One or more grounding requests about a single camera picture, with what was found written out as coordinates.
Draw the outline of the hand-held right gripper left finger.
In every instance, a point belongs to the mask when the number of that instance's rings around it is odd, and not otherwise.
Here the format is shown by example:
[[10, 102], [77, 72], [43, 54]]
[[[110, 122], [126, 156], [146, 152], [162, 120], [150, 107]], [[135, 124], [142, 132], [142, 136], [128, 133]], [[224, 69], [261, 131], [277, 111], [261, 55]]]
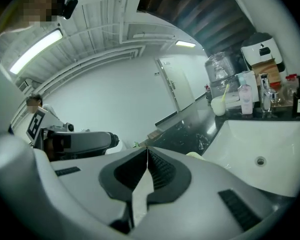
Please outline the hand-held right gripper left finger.
[[149, 193], [147, 148], [51, 165], [70, 196], [103, 224], [127, 234], [145, 218]]

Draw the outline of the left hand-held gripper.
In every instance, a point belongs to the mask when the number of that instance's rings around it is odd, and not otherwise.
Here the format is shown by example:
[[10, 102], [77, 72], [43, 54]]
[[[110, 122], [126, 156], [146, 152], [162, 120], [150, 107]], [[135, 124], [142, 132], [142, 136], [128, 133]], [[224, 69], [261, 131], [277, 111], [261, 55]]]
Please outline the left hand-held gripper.
[[33, 115], [26, 134], [33, 148], [43, 151], [51, 161], [65, 161], [103, 156], [119, 144], [111, 132], [73, 132], [71, 123], [59, 125], [47, 111], [39, 108]]

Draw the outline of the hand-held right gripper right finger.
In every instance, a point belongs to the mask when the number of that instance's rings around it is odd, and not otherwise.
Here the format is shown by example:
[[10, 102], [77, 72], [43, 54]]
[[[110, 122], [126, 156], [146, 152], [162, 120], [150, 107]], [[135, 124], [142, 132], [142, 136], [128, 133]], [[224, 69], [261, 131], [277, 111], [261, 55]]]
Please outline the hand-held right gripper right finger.
[[255, 188], [215, 163], [147, 151], [154, 191], [133, 230], [136, 240], [261, 240], [295, 201]]

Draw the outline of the black marble vanity counter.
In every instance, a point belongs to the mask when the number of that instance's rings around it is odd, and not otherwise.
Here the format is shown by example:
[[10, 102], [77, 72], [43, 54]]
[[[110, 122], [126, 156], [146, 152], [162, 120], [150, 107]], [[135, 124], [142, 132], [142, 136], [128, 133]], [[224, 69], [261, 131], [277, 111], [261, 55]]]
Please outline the black marble vanity counter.
[[[300, 117], [293, 117], [290, 107], [274, 107], [271, 112], [267, 113], [255, 107], [251, 115], [242, 114], [239, 108], [231, 108], [224, 115], [216, 116], [208, 103], [201, 99], [185, 111], [161, 123], [158, 126], [158, 129], [162, 131], [161, 136], [147, 143], [153, 147], [181, 154], [196, 152], [203, 157], [204, 152], [227, 120], [300, 121]], [[300, 203], [300, 191], [293, 198]]]

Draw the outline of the white rectangular sink basin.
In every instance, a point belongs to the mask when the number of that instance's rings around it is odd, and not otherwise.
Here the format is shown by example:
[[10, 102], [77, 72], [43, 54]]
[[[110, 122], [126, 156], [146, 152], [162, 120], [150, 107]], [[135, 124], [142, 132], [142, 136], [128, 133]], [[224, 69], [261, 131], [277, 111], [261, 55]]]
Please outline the white rectangular sink basin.
[[300, 121], [227, 120], [203, 158], [257, 189], [300, 191]]

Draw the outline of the wooden slatted step platform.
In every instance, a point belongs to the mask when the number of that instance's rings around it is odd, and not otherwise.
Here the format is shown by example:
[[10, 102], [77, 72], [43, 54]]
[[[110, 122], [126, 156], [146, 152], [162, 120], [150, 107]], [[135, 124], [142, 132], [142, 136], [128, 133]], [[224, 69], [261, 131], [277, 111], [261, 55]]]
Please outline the wooden slatted step platform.
[[155, 131], [149, 133], [149, 134], [147, 135], [147, 138], [148, 138], [149, 140], [153, 140], [153, 139], [158, 138], [159, 136], [161, 136], [162, 133], [163, 133], [162, 131], [160, 131], [159, 129], [157, 129], [157, 130], [155, 130]]

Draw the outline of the white cup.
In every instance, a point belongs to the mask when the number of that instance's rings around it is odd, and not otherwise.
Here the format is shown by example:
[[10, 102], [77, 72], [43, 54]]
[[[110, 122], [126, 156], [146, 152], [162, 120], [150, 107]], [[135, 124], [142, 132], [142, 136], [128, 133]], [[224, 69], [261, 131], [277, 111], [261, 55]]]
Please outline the white cup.
[[223, 116], [226, 113], [226, 103], [221, 96], [213, 98], [210, 106], [216, 116]]

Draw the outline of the white box appliance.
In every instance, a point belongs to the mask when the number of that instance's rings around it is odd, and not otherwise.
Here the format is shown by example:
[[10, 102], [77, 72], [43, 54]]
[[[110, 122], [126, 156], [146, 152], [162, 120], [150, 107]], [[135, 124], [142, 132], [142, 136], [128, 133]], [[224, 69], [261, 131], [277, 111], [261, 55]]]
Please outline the white box appliance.
[[[238, 82], [238, 87], [242, 84], [247, 84], [251, 87], [251, 94], [252, 94], [252, 103], [256, 103], [259, 101], [259, 93], [258, 93], [258, 86], [256, 81], [256, 76], [253, 71], [244, 71], [238, 73], [236, 75], [236, 79]], [[233, 108], [240, 106], [240, 96], [239, 91], [229, 91], [225, 96], [225, 105], [226, 108]]]

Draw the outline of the yellow toothbrush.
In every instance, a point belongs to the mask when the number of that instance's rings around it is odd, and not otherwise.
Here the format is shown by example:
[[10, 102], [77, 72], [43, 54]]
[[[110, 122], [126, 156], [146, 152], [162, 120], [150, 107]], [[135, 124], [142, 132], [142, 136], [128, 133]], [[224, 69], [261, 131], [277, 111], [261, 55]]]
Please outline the yellow toothbrush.
[[222, 102], [225, 102], [226, 94], [227, 94], [227, 91], [228, 91], [229, 87], [230, 87], [230, 84], [227, 84], [227, 85], [226, 85], [226, 88], [225, 88], [225, 90], [224, 90], [222, 99], [221, 99]]

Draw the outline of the white door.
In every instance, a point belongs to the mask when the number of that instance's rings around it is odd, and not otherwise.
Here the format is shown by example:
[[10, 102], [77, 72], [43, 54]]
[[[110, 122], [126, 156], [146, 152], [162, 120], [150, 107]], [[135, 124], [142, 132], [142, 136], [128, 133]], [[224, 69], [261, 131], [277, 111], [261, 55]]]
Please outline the white door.
[[175, 57], [160, 57], [158, 62], [166, 75], [178, 110], [181, 112], [195, 102], [189, 81]]

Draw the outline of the chrome faucet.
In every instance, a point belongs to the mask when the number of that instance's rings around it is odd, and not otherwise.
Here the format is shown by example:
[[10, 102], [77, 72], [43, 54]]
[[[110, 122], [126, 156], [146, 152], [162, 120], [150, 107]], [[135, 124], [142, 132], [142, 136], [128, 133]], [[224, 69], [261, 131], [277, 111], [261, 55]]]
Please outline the chrome faucet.
[[268, 73], [260, 73], [258, 75], [260, 82], [260, 103], [263, 113], [270, 113], [272, 111], [272, 101], [278, 99], [278, 92], [271, 88], [268, 75]]

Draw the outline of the plastic-wrapped grey appliance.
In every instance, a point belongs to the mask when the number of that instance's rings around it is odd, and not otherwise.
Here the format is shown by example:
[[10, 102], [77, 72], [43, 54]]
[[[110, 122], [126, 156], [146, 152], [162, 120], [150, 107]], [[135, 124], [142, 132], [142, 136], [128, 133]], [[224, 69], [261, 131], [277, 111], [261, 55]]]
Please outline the plastic-wrapped grey appliance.
[[222, 96], [229, 85], [228, 93], [236, 92], [239, 82], [236, 78], [236, 69], [233, 58], [227, 52], [218, 52], [211, 55], [204, 64], [212, 98]]

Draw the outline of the small brown cardboard box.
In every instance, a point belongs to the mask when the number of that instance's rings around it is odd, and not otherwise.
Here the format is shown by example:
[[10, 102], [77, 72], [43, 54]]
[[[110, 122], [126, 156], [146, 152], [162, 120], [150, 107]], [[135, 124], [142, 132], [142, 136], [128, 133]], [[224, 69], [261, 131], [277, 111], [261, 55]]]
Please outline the small brown cardboard box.
[[268, 74], [268, 81], [270, 84], [281, 82], [281, 76], [275, 59], [272, 58], [267, 61], [259, 62], [251, 66], [255, 78], [256, 84], [260, 86], [260, 74]]

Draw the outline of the small ceiling light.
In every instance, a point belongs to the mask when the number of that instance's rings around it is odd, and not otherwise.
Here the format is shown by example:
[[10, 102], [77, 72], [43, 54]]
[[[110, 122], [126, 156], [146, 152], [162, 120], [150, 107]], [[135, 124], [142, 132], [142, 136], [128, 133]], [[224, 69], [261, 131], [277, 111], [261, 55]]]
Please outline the small ceiling light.
[[194, 48], [196, 46], [195, 43], [192, 43], [192, 42], [187, 42], [187, 41], [181, 41], [181, 40], [178, 40], [176, 43], [175, 43], [176, 46], [181, 46], [181, 47], [188, 47], [188, 48]]

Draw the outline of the white and black dispenser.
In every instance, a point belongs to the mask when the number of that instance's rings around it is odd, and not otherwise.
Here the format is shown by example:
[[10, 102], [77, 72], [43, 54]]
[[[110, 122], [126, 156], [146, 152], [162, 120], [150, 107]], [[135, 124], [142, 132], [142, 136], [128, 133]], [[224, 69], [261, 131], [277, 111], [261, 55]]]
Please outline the white and black dispenser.
[[256, 32], [241, 45], [241, 53], [249, 70], [261, 62], [274, 59], [278, 71], [286, 70], [279, 48], [272, 35], [266, 32]]

